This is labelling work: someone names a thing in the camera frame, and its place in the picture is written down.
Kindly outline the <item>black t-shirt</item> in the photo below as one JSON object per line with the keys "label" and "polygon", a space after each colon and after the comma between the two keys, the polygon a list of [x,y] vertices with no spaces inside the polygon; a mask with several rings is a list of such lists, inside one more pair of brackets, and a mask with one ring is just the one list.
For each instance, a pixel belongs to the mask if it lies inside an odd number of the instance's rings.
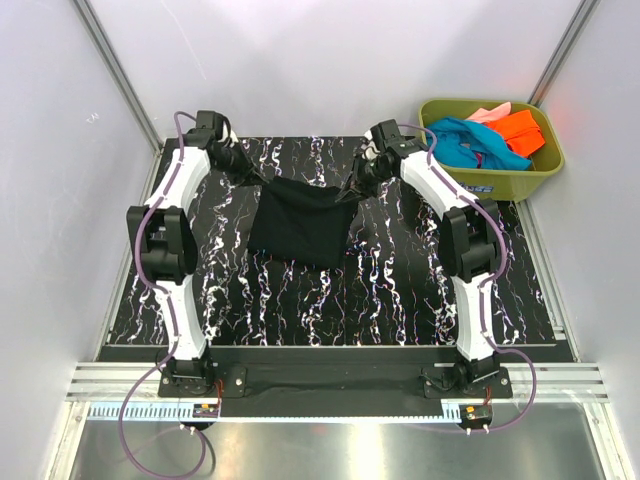
{"label": "black t-shirt", "polygon": [[276,177],[261,188],[247,249],[279,260],[337,269],[343,263],[356,201],[339,202],[337,187]]}

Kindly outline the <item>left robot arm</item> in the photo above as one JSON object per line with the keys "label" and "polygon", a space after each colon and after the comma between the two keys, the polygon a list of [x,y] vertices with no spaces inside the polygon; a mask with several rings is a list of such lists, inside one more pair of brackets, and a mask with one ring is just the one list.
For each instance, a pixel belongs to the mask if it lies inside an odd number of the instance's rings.
{"label": "left robot arm", "polygon": [[164,395],[218,395],[223,390],[193,295],[199,249],[187,214],[197,190],[213,171],[234,186],[266,182],[226,116],[200,110],[192,119],[192,129],[177,133],[178,146],[159,185],[126,214],[137,276],[153,292],[168,335],[168,352],[156,363]]}

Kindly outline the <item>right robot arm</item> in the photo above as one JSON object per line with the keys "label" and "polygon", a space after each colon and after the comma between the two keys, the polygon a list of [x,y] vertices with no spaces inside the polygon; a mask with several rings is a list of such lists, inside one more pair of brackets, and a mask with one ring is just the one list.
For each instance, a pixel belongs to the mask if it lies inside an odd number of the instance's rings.
{"label": "right robot arm", "polygon": [[430,137],[431,143],[425,144],[404,136],[394,120],[371,127],[337,201],[375,197],[382,183],[398,178],[436,213],[440,220],[438,259],[454,287],[458,360],[439,379],[424,379],[439,392],[457,389],[472,397],[486,389],[500,369],[489,295],[506,267],[506,246],[496,202],[477,198],[454,180],[435,159],[437,138]]}

